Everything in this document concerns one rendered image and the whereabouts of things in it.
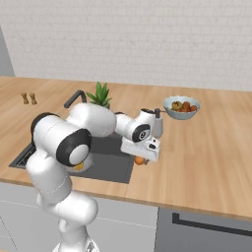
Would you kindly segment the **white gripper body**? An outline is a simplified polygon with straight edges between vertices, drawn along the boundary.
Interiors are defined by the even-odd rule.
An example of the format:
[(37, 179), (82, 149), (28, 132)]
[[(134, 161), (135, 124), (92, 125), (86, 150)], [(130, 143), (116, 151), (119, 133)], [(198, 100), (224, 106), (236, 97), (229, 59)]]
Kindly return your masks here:
[(122, 153), (130, 154), (150, 161), (158, 161), (160, 151), (160, 140), (151, 137), (149, 140), (133, 143), (132, 141), (122, 138), (120, 148)]

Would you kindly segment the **dark grey sink basin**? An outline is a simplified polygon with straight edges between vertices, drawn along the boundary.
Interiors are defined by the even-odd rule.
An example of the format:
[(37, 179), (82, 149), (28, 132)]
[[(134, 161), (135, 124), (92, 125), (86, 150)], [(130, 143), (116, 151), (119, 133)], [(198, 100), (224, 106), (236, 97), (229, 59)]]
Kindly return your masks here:
[[(93, 155), (93, 164), (85, 171), (68, 171), (69, 176), (85, 177), (90, 179), (98, 179), (110, 182), (118, 182), (129, 184), (134, 158), (131, 155), (124, 154), (120, 151), (122, 137), (116, 133), (105, 138), (93, 137), (90, 154)], [(26, 148), (9, 164), (9, 167), (25, 169), (27, 161), (34, 154), (35, 146), (29, 143)], [(43, 175), (37, 175), (34, 182), (38, 182), (38, 178), (42, 180), (42, 186), (52, 185), (52, 179), (57, 182), (64, 177), (64, 168), (59, 168), (59, 173), (46, 171)]]

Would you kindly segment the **white colander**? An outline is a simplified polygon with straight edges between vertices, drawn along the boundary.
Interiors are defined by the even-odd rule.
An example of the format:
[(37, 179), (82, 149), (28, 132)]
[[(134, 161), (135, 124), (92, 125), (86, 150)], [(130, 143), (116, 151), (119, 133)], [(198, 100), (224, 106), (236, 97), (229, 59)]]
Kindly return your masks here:
[(73, 167), (67, 167), (67, 171), (68, 172), (74, 172), (74, 173), (80, 173), (80, 172), (84, 172), (86, 170), (88, 170), (92, 165), (93, 165), (93, 154), (89, 153), (88, 156), (86, 157), (85, 160), (83, 160), (82, 162), (84, 162), (84, 169), (83, 170), (74, 170), (74, 166)]

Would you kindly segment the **dark grey sink faucet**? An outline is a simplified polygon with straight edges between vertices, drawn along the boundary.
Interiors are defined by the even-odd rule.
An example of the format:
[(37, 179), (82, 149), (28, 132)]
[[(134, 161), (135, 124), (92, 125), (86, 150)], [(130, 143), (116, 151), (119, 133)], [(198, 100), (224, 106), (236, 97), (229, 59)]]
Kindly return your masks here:
[(69, 108), (72, 103), (80, 97), (82, 99), (82, 102), (85, 103), (87, 102), (87, 97), (84, 91), (82, 90), (77, 90), (75, 93), (64, 103), (64, 108)]

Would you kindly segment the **grey soap dispenser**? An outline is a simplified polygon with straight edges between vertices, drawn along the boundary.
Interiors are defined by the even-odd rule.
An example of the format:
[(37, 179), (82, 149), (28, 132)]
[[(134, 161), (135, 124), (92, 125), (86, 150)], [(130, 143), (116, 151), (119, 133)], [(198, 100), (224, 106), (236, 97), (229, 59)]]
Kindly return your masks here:
[(163, 118), (161, 117), (162, 110), (159, 108), (155, 109), (155, 128), (154, 128), (154, 136), (159, 139), (163, 134)]

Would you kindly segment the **pale blue fruit bowl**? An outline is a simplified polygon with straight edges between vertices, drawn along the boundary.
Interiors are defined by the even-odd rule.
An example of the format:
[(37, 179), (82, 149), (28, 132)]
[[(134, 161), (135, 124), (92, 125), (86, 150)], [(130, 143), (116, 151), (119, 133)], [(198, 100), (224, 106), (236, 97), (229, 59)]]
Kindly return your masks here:
[[(172, 104), (177, 101), (180, 101), (181, 103), (189, 102), (190, 106), (193, 108), (193, 111), (179, 112), (179, 111), (173, 110)], [(176, 96), (167, 97), (163, 101), (163, 107), (166, 113), (171, 118), (177, 119), (177, 120), (188, 120), (192, 118), (201, 109), (201, 104), (197, 99), (194, 99), (193, 97), (188, 97), (185, 95), (176, 95)]]

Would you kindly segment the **red-orange fruit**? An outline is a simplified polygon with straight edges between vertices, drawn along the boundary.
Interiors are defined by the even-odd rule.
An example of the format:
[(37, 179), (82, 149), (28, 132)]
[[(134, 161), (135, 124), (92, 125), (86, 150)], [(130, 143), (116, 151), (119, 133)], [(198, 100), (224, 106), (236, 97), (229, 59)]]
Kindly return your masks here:
[(184, 101), (181, 107), (182, 112), (193, 112), (197, 110), (198, 110), (197, 106), (192, 105), (189, 101)]

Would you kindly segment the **green potted plant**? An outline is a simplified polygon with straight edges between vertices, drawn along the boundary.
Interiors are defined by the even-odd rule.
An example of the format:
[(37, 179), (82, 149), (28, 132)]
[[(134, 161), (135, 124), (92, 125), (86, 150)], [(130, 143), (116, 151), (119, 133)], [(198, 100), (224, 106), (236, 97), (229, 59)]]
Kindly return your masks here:
[(108, 93), (109, 88), (107, 87), (107, 84), (102, 85), (100, 82), (97, 82), (95, 94), (87, 93), (87, 96), (91, 99), (91, 103), (110, 108), (111, 97), (108, 96)]

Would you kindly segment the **light grey cupboard front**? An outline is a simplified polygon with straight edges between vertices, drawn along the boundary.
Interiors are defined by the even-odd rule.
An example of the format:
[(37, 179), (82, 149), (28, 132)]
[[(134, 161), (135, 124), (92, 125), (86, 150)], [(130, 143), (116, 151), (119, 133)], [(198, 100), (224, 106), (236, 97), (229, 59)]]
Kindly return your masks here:
[[(0, 251), (52, 252), (60, 242), (58, 219), (36, 204), (35, 189), (0, 182)], [(100, 252), (154, 252), (158, 209), (97, 200), (88, 226)]]

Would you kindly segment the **grey dishwasher door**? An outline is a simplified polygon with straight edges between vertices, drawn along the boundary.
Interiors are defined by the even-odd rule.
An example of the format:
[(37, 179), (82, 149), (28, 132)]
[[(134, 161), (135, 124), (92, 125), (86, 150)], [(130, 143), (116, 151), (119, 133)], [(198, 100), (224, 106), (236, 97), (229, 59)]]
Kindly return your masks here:
[(155, 252), (252, 252), (252, 237), (172, 223), (172, 214), (182, 220), (204, 222), (252, 231), (252, 222), (159, 208)]

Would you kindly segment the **grey tall cabinet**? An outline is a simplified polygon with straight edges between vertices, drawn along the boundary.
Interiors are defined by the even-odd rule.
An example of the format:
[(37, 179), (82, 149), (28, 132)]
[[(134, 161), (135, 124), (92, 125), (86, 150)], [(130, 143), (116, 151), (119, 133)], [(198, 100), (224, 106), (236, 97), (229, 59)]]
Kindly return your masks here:
[(0, 76), (9, 76), (9, 77), (15, 76), (1, 27), (0, 27)]

